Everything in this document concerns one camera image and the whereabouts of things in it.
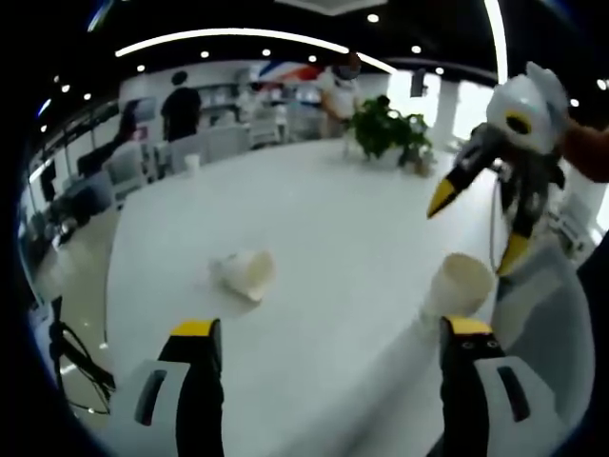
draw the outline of hand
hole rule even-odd
[[[591,181],[609,183],[609,128],[598,131],[571,120],[559,151]]]

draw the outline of black shirt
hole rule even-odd
[[[192,88],[178,88],[167,98],[161,114],[167,120],[167,140],[194,135],[199,125],[201,97]]]

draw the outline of black ceiling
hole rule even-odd
[[[202,49],[211,59],[261,58],[262,47],[272,47],[273,58],[304,61],[312,50],[280,40],[214,37],[184,40],[114,57],[121,47],[166,33],[218,27],[281,30],[322,38],[371,56],[421,57],[488,71],[496,70],[495,49],[483,0],[390,0],[382,7],[330,17],[275,4],[272,0],[115,0],[98,30],[87,32],[99,1],[40,2],[26,16],[21,38],[34,43],[22,55],[24,71],[32,78],[35,115],[40,104],[54,96],[45,122],[65,119],[84,105],[82,94],[109,94],[119,82],[144,63],[147,70],[200,61]],[[600,4],[583,7],[577,0],[500,0],[508,45],[510,73],[523,70],[527,60],[552,68],[573,97],[575,113],[590,122],[607,122],[609,90],[598,78],[609,77],[609,43],[601,23]],[[366,21],[375,12],[378,24]],[[410,48],[422,47],[414,56]],[[331,58],[329,52],[315,53]],[[55,74],[72,90],[59,94]]]

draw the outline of white paper cup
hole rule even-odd
[[[260,302],[275,279],[275,264],[270,252],[246,251],[209,264],[212,277],[249,300]]]
[[[461,253],[448,255],[431,280],[419,313],[421,328],[435,336],[442,316],[471,316],[492,287],[493,275],[482,262]]]
[[[187,164],[188,176],[194,176],[197,170],[201,167],[201,158],[198,154],[189,154],[184,157],[184,161]]]

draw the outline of floor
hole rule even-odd
[[[106,276],[114,232],[120,213],[109,209],[93,216],[72,238],[58,249],[51,249],[34,273],[40,296],[49,301],[63,295],[62,321],[83,341],[93,361],[109,368],[106,349]],[[91,382],[68,360],[61,371],[68,398],[77,404],[104,410]],[[97,429],[107,416],[74,407],[74,413]]]

